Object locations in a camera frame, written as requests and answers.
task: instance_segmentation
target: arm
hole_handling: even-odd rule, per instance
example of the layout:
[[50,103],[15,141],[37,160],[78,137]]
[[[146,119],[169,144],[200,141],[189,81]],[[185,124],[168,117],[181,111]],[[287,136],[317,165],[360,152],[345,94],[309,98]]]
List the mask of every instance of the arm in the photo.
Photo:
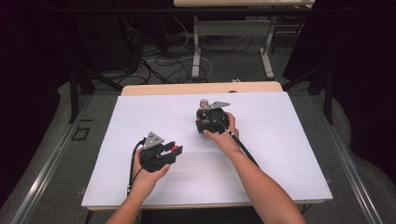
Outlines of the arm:
[[147,170],[141,169],[140,155],[142,149],[136,151],[134,156],[134,183],[129,196],[122,203],[119,209],[114,212],[106,224],[111,223],[131,223],[134,224],[140,206],[143,201],[147,199],[150,193],[153,191],[157,181],[163,177],[169,170],[170,165],[166,164],[161,170],[150,173]]
[[[238,136],[235,117],[230,113],[227,115],[230,118],[230,130]],[[247,196],[264,223],[305,223],[288,193],[257,167],[227,132],[215,134],[204,131],[204,135],[215,141],[220,150],[231,160]]]

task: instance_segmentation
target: white tabletop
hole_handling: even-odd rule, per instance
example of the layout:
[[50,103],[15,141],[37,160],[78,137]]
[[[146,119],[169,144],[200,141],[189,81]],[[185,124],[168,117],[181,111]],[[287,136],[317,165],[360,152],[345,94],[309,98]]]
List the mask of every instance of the white tabletop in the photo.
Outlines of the white tabletop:
[[315,0],[174,0],[176,7],[259,7],[313,5]]
[[183,146],[183,153],[146,199],[147,208],[249,204],[230,161],[199,134],[195,112],[201,99],[230,103],[240,140],[260,167],[297,203],[321,203],[332,194],[286,92],[238,92],[120,96],[82,206],[115,209],[126,198],[131,155],[153,131]]

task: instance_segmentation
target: person's right arm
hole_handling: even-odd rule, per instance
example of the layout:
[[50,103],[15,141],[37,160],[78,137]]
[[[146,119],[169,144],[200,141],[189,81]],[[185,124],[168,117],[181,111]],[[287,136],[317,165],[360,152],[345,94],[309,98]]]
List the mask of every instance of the person's right arm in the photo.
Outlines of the person's right arm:
[[[230,118],[230,130],[239,135],[235,128],[235,117]],[[266,224],[271,223],[305,223],[296,204],[288,193],[274,179],[254,164],[235,143],[231,136],[204,131],[204,135],[215,141],[220,150],[230,159],[251,200],[253,207]]]

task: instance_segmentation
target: red component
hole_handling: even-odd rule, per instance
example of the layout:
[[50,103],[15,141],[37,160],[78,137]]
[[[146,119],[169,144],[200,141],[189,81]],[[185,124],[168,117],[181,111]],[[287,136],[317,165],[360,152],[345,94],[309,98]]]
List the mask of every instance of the red component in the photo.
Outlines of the red component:
[[174,152],[177,148],[178,148],[178,146],[172,147],[172,148],[171,148],[171,152]]

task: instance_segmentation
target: hand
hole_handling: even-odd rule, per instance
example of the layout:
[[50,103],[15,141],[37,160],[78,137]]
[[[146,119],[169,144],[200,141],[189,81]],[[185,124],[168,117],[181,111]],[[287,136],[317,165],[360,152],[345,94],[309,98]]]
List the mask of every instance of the hand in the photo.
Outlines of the hand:
[[134,183],[130,195],[134,195],[133,197],[136,200],[141,200],[142,203],[154,190],[157,181],[168,172],[170,164],[166,164],[163,168],[161,168],[161,170],[151,173],[145,169],[142,169],[142,165],[140,164],[141,154],[142,149],[140,148],[134,155]]
[[[230,126],[229,126],[230,131],[233,132],[236,137],[239,137],[239,130],[236,129],[235,127],[235,117],[233,116],[233,114],[228,112],[225,112],[225,114],[230,119]],[[238,144],[236,144],[236,142],[231,138],[231,136],[227,132],[217,134],[217,133],[212,133],[208,130],[204,130],[204,135],[207,138],[216,142],[220,150],[228,157],[230,157],[230,154],[232,152],[242,153]]]

